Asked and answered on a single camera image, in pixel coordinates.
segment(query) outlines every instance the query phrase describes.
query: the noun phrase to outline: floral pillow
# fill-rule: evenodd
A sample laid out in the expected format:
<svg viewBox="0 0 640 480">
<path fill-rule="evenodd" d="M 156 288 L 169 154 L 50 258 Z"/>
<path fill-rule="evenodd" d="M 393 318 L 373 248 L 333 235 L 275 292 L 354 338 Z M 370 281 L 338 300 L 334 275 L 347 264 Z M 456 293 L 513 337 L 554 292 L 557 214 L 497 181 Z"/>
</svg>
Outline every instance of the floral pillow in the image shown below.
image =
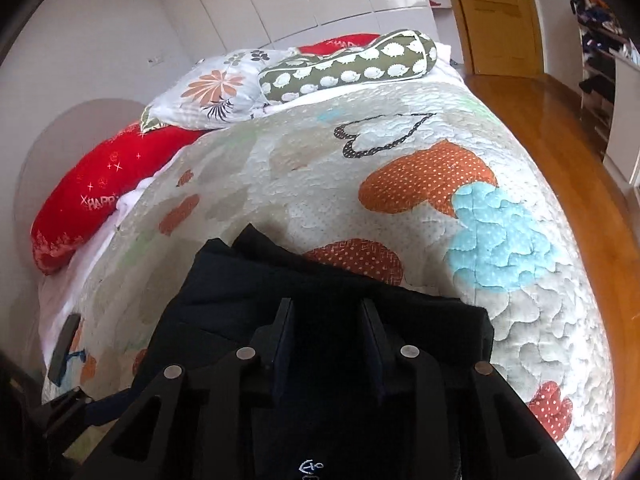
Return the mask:
<svg viewBox="0 0 640 480">
<path fill-rule="evenodd" d="M 187 130 L 215 130 L 251 118 L 267 104 L 258 74 L 287 57 L 289 50 L 236 50 L 199 62 L 173 87 L 156 97 L 140 118 L 143 133 L 168 124 Z"/>
<path fill-rule="evenodd" d="M 330 56 L 300 55 L 260 72 L 270 104 L 302 94 L 354 83 L 422 77 L 438 57 L 435 43 L 418 30 L 396 30 L 365 47 L 339 50 Z"/>
</svg>

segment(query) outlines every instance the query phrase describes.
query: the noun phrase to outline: patterned bedspread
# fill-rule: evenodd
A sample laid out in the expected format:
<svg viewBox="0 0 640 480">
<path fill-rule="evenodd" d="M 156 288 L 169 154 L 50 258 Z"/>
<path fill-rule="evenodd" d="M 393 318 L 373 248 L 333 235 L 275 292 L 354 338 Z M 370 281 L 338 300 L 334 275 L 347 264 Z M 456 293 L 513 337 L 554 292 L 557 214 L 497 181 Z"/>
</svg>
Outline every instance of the patterned bedspread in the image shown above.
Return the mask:
<svg viewBox="0 0 640 480">
<path fill-rule="evenodd" d="M 492 363 L 583 479 L 612 476 L 612 367 L 558 200 L 462 85 L 370 86 L 202 137 L 144 193 L 85 283 L 61 388 L 130 385 L 208 238 L 253 223 L 309 258 L 486 308 Z"/>
</svg>

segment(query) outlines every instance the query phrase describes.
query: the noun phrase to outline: wall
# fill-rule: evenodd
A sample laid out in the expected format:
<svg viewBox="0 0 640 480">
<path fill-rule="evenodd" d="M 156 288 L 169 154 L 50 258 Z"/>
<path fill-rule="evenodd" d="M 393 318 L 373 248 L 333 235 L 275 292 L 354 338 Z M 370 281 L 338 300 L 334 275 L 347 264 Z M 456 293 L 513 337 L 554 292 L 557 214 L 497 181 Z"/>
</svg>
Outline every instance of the wall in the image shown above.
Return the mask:
<svg viewBox="0 0 640 480">
<path fill-rule="evenodd" d="M 582 80 L 580 35 L 569 0 L 536 0 L 545 72 L 579 92 Z"/>
<path fill-rule="evenodd" d="M 283 48 L 355 32 L 438 31 L 429 0 L 162 0 L 196 61 L 237 48 Z"/>
<path fill-rule="evenodd" d="M 164 61 L 149 66 L 151 57 Z M 147 103 L 190 66 L 159 0 L 46 0 L 0 66 L 0 348 L 18 364 L 29 357 L 22 348 L 37 306 L 15 245 L 13 205 L 34 141 L 82 102 Z"/>
</svg>

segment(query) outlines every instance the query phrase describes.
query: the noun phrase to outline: floor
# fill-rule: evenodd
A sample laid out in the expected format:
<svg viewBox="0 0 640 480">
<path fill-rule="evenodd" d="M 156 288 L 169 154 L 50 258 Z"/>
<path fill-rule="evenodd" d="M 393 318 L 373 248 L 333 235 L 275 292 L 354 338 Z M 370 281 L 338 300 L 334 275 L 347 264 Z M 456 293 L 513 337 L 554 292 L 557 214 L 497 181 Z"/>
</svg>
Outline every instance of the floor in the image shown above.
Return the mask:
<svg viewBox="0 0 640 480">
<path fill-rule="evenodd" d="M 619 472 L 640 442 L 640 250 L 625 200 L 565 92 L 515 77 L 466 83 L 530 153 L 574 231 L 613 358 Z"/>
</svg>

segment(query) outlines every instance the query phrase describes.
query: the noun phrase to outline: wooden door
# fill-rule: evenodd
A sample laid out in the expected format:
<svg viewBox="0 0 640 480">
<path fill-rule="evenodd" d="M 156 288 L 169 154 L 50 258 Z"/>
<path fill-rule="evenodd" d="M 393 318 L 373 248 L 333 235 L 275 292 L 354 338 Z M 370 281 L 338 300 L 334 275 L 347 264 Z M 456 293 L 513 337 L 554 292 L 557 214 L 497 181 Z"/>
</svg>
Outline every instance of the wooden door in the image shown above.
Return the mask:
<svg viewBox="0 0 640 480">
<path fill-rule="evenodd" d="M 459 1 L 476 74 L 534 77 L 543 72 L 533 0 Z"/>
</svg>

